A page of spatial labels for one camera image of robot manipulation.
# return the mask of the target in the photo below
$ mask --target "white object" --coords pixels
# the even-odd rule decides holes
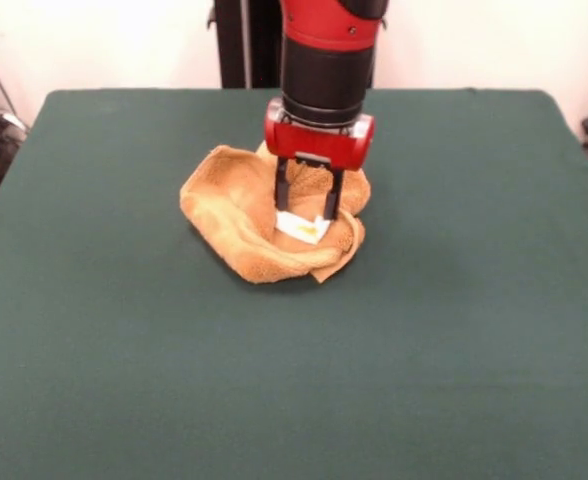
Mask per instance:
[[[290,212],[276,212],[276,229],[310,245],[318,245],[330,228],[330,220],[317,216],[314,222]]]

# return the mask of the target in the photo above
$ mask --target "red robot arm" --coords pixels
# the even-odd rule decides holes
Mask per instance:
[[[388,0],[281,0],[282,96],[268,105],[265,139],[279,158],[275,200],[287,209],[287,161],[334,175],[324,216],[336,219],[344,170],[363,166],[374,118],[362,105]]]

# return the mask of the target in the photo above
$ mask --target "green felt surface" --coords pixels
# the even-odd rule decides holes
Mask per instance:
[[[367,239],[244,283],[178,208],[270,94],[51,95],[0,191],[0,480],[588,479],[588,161],[537,92],[372,92]]]

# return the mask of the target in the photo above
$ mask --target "crumpled towel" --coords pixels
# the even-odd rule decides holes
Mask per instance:
[[[251,283],[313,275],[324,282],[343,268],[365,238],[355,218],[370,198],[364,172],[345,172],[339,218],[318,245],[275,229],[276,157],[263,143],[256,153],[221,145],[180,191],[180,208],[214,251]],[[288,162],[291,213],[313,221],[323,214],[332,175],[324,168]]]

